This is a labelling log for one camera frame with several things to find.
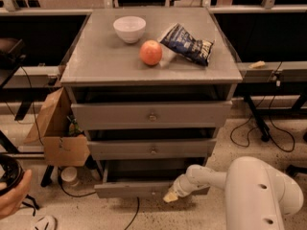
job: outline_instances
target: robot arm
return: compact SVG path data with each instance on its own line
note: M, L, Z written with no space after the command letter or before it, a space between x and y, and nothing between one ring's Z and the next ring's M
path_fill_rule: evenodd
M192 165L163 199L174 201L209 186L225 191L227 230L283 230L282 215L293 215L303 205L303 193L293 179L253 157L234 160L228 172Z

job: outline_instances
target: drawer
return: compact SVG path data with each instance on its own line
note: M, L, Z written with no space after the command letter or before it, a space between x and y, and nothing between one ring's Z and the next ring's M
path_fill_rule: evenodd
M199 160L167 159L107 161L102 184L95 185L98 197L156 197L162 198L174 180L186 168ZM196 192L206 194L208 189Z
M232 102L74 103L84 130L118 128L222 127Z
M211 155L216 140L206 128L104 130L88 142L95 160Z

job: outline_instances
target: dresser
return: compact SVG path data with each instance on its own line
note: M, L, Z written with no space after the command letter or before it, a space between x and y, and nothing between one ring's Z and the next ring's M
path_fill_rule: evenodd
M123 42L112 27L127 15L147 22L135 44ZM139 59L142 43L173 23L196 39L215 41L208 67L179 55L169 61L165 49L155 67ZM205 8L94 10L61 84L103 175L98 196L162 198L188 166L205 165L241 80Z

